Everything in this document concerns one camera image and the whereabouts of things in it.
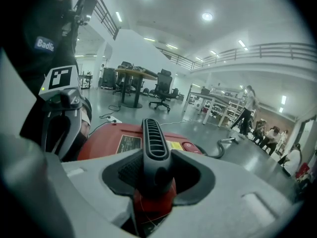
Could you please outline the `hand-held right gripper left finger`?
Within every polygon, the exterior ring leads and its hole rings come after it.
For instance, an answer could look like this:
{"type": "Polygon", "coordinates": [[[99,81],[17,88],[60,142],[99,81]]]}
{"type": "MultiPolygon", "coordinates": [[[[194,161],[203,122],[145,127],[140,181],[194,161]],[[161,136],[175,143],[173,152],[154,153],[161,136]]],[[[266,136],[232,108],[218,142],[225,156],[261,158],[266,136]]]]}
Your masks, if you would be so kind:
{"type": "Polygon", "coordinates": [[[106,157],[60,162],[46,153],[48,178],[72,226],[74,238],[139,238],[133,201],[116,195],[104,183],[102,173],[109,165],[138,150],[106,157]]]}

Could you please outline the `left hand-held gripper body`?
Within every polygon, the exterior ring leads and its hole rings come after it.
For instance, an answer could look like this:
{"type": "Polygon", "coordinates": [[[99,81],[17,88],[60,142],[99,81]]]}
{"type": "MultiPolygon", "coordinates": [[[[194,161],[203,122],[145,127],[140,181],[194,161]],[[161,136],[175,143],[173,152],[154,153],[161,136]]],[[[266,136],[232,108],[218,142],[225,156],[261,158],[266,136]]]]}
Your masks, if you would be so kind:
{"type": "Polygon", "coordinates": [[[75,65],[52,68],[46,76],[39,97],[43,112],[79,110],[86,105],[75,65]]]}

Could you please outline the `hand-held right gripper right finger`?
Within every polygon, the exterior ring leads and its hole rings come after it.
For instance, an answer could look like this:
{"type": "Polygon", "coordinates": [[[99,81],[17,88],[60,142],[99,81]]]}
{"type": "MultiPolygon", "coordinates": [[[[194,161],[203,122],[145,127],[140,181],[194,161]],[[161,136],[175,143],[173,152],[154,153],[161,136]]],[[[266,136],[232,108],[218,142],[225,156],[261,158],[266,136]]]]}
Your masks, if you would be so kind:
{"type": "Polygon", "coordinates": [[[214,188],[194,205],[174,206],[148,238],[277,238],[302,207],[240,165],[174,153],[212,171],[214,188]]]}

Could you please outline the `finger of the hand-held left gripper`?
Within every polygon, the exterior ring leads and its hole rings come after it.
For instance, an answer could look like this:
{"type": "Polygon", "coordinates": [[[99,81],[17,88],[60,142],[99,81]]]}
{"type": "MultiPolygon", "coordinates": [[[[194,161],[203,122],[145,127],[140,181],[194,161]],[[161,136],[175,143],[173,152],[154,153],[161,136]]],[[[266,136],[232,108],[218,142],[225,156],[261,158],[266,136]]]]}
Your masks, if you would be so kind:
{"type": "Polygon", "coordinates": [[[84,143],[84,136],[81,133],[81,110],[76,109],[64,111],[62,118],[66,123],[66,126],[59,145],[59,158],[76,159],[84,143]]]}
{"type": "Polygon", "coordinates": [[[44,120],[43,120],[43,128],[42,128],[42,137],[41,137],[41,149],[44,152],[49,152],[55,155],[59,154],[62,135],[60,136],[59,140],[55,143],[52,149],[51,148],[51,136],[52,136],[52,129],[50,124],[55,118],[59,118],[62,116],[62,111],[50,111],[45,112],[44,120]]]}

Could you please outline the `red vacuum cleaner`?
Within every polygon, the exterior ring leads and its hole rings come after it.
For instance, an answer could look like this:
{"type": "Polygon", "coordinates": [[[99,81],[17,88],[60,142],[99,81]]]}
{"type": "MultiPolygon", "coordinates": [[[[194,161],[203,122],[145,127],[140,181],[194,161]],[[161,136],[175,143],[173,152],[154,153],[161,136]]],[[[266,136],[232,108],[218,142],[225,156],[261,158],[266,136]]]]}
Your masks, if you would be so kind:
{"type": "Polygon", "coordinates": [[[120,181],[134,189],[133,210],[136,227],[123,228],[141,238],[148,237],[172,209],[173,199],[197,183],[200,173],[173,160],[173,150],[199,155],[206,152],[187,138],[164,133],[155,119],[144,119],[141,126],[112,122],[93,132],[77,160],[90,160],[135,150],[137,155],[117,170],[120,181]]]}

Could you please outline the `person's black clothing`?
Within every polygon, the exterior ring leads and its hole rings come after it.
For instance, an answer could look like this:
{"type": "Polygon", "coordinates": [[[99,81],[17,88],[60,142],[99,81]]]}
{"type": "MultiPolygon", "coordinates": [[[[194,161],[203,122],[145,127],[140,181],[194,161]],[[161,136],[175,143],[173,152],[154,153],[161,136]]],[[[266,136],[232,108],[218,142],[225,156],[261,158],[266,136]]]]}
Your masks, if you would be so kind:
{"type": "Polygon", "coordinates": [[[44,114],[39,91],[45,77],[51,68],[76,64],[72,0],[1,0],[0,6],[9,11],[0,44],[37,99],[20,136],[40,144],[44,114]]]}

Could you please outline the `black cabinet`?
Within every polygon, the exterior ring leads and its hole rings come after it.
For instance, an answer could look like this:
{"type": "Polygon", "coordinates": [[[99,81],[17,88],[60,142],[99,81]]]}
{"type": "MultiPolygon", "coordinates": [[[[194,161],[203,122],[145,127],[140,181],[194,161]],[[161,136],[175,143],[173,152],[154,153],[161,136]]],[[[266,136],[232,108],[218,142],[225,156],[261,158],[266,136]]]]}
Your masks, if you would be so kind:
{"type": "Polygon", "coordinates": [[[115,86],[115,69],[105,68],[103,73],[102,87],[113,88],[115,86]]]}

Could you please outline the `black office chair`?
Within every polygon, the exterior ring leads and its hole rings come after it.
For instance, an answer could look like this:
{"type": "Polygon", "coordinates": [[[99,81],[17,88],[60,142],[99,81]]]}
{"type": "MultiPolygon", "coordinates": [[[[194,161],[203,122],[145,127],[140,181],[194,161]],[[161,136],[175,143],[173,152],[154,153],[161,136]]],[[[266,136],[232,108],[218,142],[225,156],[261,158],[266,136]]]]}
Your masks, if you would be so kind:
{"type": "Polygon", "coordinates": [[[149,102],[149,106],[151,106],[151,104],[156,104],[156,106],[154,107],[154,109],[156,110],[159,106],[164,106],[167,109],[167,112],[170,112],[170,106],[169,104],[166,104],[165,101],[167,99],[175,99],[178,96],[178,89],[175,88],[171,93],[170,93],[170,87],[171,87],[171,83],[172,83],[172,76],[171,76],[171,72],[162,69],[161,72],[158,73],[158,80],[157,80],[157,84],[156,87],[154,89],[154,94],[155,96],[158,96],[158,98],[160,99],[159,102],[149,102]]]}
{"type": "MultiPolygon", "coordinates": [[[[132,64],[126,61],[123,61],[121,63],[121,65],[119,65],[117,67],[118,69],[132,69],[132,64]]],[[[122,87],[123,87],[123,83],[125,80],[125,74],[121,73],[121,72],[117,72],[117,78],[116,78],[116,82],[115,82],[115,90],[112,92],[117,93],[117,92],[122,92],[122,87]]],[[[131,76],[127,76],[127,86],[126,86],[126,90],[125,93],[130,94],[130,81],[131,81],[131,76]]]]}

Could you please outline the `round wooden table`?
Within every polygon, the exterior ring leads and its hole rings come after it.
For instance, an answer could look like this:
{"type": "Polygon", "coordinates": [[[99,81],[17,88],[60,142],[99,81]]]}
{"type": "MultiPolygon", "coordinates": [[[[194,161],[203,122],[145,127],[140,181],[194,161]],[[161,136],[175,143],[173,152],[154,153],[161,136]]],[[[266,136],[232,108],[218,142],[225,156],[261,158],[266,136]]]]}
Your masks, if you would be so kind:
{"type": "Polygon", "coordinates": [[[139,109],[142,107],[141,104],[139,104],[139,96],[141,93],[141,83],[143,82],[143,79],[146,80],[152,80],[156,81],[158,75],[155,73],[148,74],[143,71],[137,71],[137,70],[132,70],[132,69],[123,69],[123,68],[117,68],[115,70],[116,72],[119,72],[121,74],[124,74],[124,82],[122,86],[122,92],[121,92],[121,100],[120,100],[120,105],[128,107],[128,108],[133,108],[133,109],[139,109]],[[126,93],[126,86],[127,86],[127,76],[135,76],[139,79],[139,82],[136,87],[136,92],[135,92],[135,98],[133,102],[125,102],[125,93],[126,93]]]}

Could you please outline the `dark-topped table with white legs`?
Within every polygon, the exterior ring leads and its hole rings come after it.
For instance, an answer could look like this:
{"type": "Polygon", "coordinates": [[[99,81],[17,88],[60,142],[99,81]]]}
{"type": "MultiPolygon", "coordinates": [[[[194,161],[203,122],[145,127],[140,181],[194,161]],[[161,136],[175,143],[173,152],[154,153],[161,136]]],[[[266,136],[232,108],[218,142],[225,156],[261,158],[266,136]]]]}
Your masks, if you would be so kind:
{"type": "Polygon", "coordinates": [[[205,116],[204,120],[203,120],[203,124],[207,124],[208,118],[210,117],[210,114],[212,112],[212,108],[214,107],[215,104],[218,104],[218,105],[224,107],[224,111],[219,113],[221,115],[221,119],[220,119],[220,121],[217,124],[218,127],[222,126],[225,117],[230,118],[230,116],[227,113],[228,113],[228,110],[229,110],[231,102],[232,103],[236,102],[236,104],[237,104],[234,113],[237,113],[239,105],[243,104],[243,98],[239,99],[239,98],[225,96],[225,95],[221,95],[221,94],[214,94],[214,93],[203,94],[203,93],[189,91],[188,92],[188,97],[187,97],[187,100],[186,100],[186,102],[184,104],[182,112],[186,111],[186,109],[187,109],[187,107],[189,105],[190,98],[192,96],[196,96],[196,97],[202,98],[203,104],[206,101],[210,102],[210,107],[209,107],[209,109],[208,109],[208,111],[206,113],[206,116],[205,116]]]}

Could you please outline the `balcony railing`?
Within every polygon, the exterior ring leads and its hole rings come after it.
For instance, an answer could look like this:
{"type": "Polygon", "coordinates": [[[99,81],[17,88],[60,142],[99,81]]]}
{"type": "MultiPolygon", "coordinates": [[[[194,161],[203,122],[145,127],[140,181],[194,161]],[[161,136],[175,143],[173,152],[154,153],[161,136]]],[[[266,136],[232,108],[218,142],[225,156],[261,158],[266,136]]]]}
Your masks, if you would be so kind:
{"type": "Polygon", "coordinates": [[[291,0],[101,0],[116,27],[110,63],[194,70],[216,63],[317,62],[291,0]],[[205,21],[209,12],[213,20],[205,21]]]}

